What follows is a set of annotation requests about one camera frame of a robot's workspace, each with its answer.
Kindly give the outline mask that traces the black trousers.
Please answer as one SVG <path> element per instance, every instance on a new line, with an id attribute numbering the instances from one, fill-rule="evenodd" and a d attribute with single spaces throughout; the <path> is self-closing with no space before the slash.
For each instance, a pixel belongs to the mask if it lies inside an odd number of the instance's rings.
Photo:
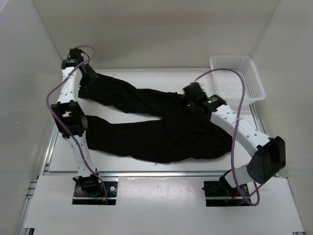
<path id="1" fill-rule="evenodd" d="M 155 116 L 155 120 L 113 124 L 87 116 L 88 148 L 120 157 L 168 164 L 187 159 L 212 160 L 231 150 L 232 137 L 203 116 L 181 109 L 178 93 L 138 89 L 126 81 L 96 74 L 83 76 L 78 96 L 125 113 Z"/>

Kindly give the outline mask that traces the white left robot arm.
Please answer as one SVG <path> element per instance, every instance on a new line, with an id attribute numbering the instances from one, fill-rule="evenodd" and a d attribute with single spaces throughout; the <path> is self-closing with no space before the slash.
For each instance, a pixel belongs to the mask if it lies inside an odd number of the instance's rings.
<path id="1" fill-rule="evenodd" d="M 77 67 L 83 58 L 67 58 L 62 61 L 62 85 L 60 95 L 55 104 L 50 105 L 54 120 L 62 137 L 69 143 L 78 168 L 73 178 L 80 189 L 92 196 L 103 193 L 103 185 L 97 174 L 89 154 L 86 141 L 88 121 L 78 103 L 79 82 L 82 78 Z"/>

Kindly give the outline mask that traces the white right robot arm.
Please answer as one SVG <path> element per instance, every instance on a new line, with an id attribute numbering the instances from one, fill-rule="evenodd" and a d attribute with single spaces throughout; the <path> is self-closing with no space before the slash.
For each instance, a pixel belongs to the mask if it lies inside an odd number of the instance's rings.
<path id="1" fill-rule="evenodd" d="M 237 185 L 250 182 L 264 184 L 286 166 L 285 141 L 279 136 L 271 138 L 239 119 L 237 113 L 217 95 L 204 99 L 201 103 L 189 101 L 184 110 L 188 114 L 203 115 L 222 128 L 251 157 L 249 163 L 231 169 L 220 177 L 222 194 L 232 195 L 237 190 Z"/>

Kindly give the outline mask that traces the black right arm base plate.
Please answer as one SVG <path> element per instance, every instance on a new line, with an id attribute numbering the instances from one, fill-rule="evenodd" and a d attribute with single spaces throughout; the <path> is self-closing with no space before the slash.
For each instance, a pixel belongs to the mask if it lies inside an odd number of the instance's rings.
<path id="1" fill-rule="evenodd" d="M 237 188 L 224 188 L 219 181 L 204 181 L 202 190 L 207 207 L 249 206 Z"/>

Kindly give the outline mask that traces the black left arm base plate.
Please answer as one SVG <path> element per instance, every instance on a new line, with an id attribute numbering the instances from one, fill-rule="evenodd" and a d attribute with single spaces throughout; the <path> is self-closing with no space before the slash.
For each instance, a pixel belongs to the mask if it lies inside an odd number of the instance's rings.
<path id="1" fill-rule="evenodd" d="M 72 204 L 73 205 L 115 205 L 118 191 L 118 180 L 115 179 L 104 181 L 106 187 L 105 194 L 102 189 L 102 184 L 98 182 L 88 182 L 87 185 L 81 186 L 78 179 L 75 181 L 75 188 L 73 191 Z"/>

